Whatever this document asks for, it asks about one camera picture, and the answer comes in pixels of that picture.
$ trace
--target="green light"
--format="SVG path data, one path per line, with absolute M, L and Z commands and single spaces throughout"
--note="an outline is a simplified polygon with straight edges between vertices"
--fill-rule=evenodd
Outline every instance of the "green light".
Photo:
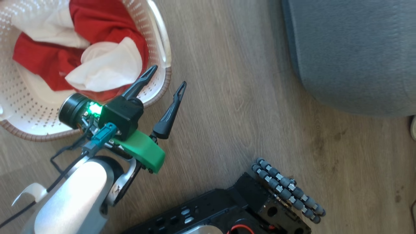
M 98 105 L 97 103 L 91 102 L 87 111 L 91 114 L 101 115 L 102 109 L 103 109 L 102 106 Z

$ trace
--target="red and white garment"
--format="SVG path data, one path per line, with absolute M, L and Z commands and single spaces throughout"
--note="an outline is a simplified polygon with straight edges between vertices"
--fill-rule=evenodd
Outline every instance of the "red and white garment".
M 71 0 L 41 15 L 14 15 L 23 32 L 13 59 L 54 91 L 106 102 L 147 68 L 146 40 L 119 0 Z

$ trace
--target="wood grain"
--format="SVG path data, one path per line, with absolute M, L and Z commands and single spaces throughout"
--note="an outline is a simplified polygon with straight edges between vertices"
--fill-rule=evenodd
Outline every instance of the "wood grain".
M 158 0 L 172 47 L 172 81 L 145 111 L 150 133 L 183 80 L 188 88 L 158 175 L 140 172 L 110 209 L 119 233 L 214 188 L 227 188 L 264 157 L 323 205 L 313 233 L 411 233 L 416 143 L 409 118 L 352 116 L 317 103 L 294 76 L 279 1 Z M 0 219 L 30 183 L 57 176 L 49 157 L 75 137 L 34 143 L 0 130 Z M 66 153 L 68 165 L 79 152 Z M 32 210 L 0 233 L 18 233 Z

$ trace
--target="white plastic basket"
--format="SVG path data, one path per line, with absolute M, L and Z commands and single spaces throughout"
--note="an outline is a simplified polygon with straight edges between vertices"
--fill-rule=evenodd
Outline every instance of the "white plastic basket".
M 58 120 L 59 107 L 74 91 L 54 92 L 40 78 L 12 60 L 20 31 L 11 24 L 18 14 L 42 14 L 69 0 L 0 1 L 0 125 L 31 141 L 50 141 L 76 134 Z M 171 79 L 171 48 L 165 24 L 152 0 L 122 0 L 146 38 L 149 66 L 158 65 L 150 83 L 138 95 L 149 106 L 166 92 Z

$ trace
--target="basket rim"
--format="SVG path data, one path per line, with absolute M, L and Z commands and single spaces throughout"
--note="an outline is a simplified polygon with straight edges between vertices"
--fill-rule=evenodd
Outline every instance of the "basket rim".
M 172 76 L 172 67 L 165 68 L 165 80 L 163 82 L 163 86 L 160 89 L 160 91 L 154 96 L 152 99 L 150 99 L 148 102 L 144 104 L 144 107 L 149 107 L 150 105 L 154 104 L 155 102 L 159 101 L 163 95 L 165 95 L 166 91 L 168 90 L 169 84 L 171 82 L 171 76 Z M 33 142 L 48 142 L 53 140 L 62 139 L 68 136 L 75 135 L 77 133 L 81 133 L 79 129 L 76 130 L 69 130 L 65 132 L 55 133 L 55 134 L 48 134 L 48 135 L 34 135 L 34 134 L 28 134 L 18 128 L 16 128 L 14 125 L 12 125 L 9 121 L 3 120 L 0 121 L 0 126 L 2 126 L 6 131 L 10 132 L 11 134 L 22 138 L 24 140 L 29 140 Z

